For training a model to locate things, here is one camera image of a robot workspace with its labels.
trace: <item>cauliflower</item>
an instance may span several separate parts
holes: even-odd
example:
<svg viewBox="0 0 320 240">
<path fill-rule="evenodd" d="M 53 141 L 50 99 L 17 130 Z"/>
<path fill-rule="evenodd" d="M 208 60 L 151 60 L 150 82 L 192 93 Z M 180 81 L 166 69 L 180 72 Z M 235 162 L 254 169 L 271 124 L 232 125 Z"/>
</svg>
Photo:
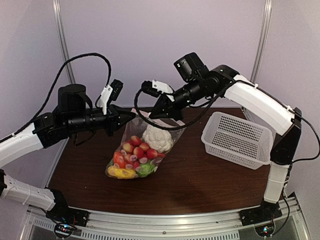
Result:
<svg viewBox="0 0 320 240">
<path fill-rule="evenodd" d="M 169 151 L 174 145 L 174 141 L 172 140 L 169 131 L 151 125 L 146 127 L 142 137 L 143 140 L 149 144 L 150 148 L 155 149 L 160 153 Z"/>
</svg>

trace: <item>clear plastic bag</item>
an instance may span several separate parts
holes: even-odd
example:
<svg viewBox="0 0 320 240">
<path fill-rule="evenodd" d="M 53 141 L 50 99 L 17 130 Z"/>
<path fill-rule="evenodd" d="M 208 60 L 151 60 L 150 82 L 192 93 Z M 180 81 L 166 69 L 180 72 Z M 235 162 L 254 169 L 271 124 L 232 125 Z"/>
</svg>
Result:
<svg viewBox="0 0 320 240">
<path fill-rule="evenodd" d="M 147 112 L 141 113 L 145 117 L 149 115 Z M 152 121 L 169 128 L 184 124 L 173 119 Z M 151 126 L 137 115 L 126 124 L 121 144 L 106 167 L 106 175 L 117 179 L 134 179 L 155 173 L 184 130 L 162 130 Z"/>
</svg>

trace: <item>white plastic basket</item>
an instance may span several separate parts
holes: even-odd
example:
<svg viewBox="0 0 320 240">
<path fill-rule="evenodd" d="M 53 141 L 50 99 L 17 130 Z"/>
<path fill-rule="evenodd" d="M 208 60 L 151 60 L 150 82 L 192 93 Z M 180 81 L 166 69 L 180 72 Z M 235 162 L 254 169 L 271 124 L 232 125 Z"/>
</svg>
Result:
<svg viewBox="0 0 320 240">
<path fill-rule="evenodd" d="M 201 136 L 208 154 L 258 169 L 270 164 L 273 136 L 270 129 L 223 112 L 214 112 Z"/>
</svg>

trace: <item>dark brown tabletop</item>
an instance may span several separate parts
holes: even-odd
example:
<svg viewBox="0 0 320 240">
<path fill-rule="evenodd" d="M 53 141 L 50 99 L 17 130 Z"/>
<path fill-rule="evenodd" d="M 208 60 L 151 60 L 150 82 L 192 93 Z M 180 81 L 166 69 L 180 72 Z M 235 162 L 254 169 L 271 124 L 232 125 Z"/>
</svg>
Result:
<svg viewBox="0 0 320 240">
<path fill-rule="evenodd" d="M 186 108 L 184 122 L 202 110 Z M 201 135 L 215 111 L 244 118 L 240 108 L 210 109 L 146 178 L 121 180 L 105 174 L 124 127 L 113 137 L 100 130 L 78 147 L 70 140 L 49 187 L 61 190 L 72 207 L 123 214 L 207 213 L 259 205 L 270 167 L 251 170 L 206 153 Z M 87 136 L 81 133 L 79 138 Z"/>
</svg>

